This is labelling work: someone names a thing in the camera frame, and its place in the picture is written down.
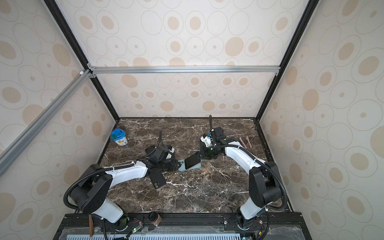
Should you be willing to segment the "white-edged smartphone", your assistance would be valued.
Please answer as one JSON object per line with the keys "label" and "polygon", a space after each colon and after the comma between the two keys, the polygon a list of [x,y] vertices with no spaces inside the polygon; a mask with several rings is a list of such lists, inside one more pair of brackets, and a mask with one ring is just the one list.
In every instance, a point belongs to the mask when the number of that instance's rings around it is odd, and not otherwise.
{"label": "white-edged smartphone", "polygon": [[189,156],[185,160],[189,161],[190,164],[192,164],[192,165],[197,164],[197,163],[201,163],[200,152],[194,153],[193,155]]}

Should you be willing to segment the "light blue phone case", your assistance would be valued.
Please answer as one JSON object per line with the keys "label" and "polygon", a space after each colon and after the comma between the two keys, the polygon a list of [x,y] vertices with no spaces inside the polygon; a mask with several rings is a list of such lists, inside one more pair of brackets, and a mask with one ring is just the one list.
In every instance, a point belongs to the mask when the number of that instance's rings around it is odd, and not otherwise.
{"label": "light blue phone case", "polygon": [[201,163],[197,163],[197,164],[192,165],[187,160],[178,160],[178,162],[181,165],[178,168],[178,171],[180,171],[180,172],[184,172],[184,171],[188,171],[188,170],[200,169],[202,167]]}

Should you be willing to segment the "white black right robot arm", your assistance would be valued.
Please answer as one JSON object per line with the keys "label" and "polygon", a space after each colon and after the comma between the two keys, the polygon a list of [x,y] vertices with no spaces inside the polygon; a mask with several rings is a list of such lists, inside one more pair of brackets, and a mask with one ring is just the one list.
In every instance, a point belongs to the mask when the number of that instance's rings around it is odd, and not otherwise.
{"label": "white black right robot arm", "polygon": [[272,208],[282,211],[287,207],[287,190],[281,180],[279,169],[273,162],[259,159],[242,144],[226,137],[221,127],[211,129],[200,138],[200,155],[203,159],[227,156],[242,167],[249,176],[249,198],[240,207],[245,220],[250,220]]}

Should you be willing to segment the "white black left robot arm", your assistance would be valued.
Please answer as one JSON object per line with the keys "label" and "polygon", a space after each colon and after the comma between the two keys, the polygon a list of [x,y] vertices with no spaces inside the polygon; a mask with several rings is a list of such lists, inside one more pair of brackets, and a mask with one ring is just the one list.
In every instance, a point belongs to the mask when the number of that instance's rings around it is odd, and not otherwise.
{"label": "white black left robot arm", "polygon": [[147,157],[128,164],[101,167],[93,164],[64,193],[66,207],[84,214],[96,215],[112,224],[120,221],[124,211],[107,199],[109,190],[121,183],[149,177],[156,189],[166,184],[164,172],[179,170],[182,164],[175,159],[175,149],[159,146]]}

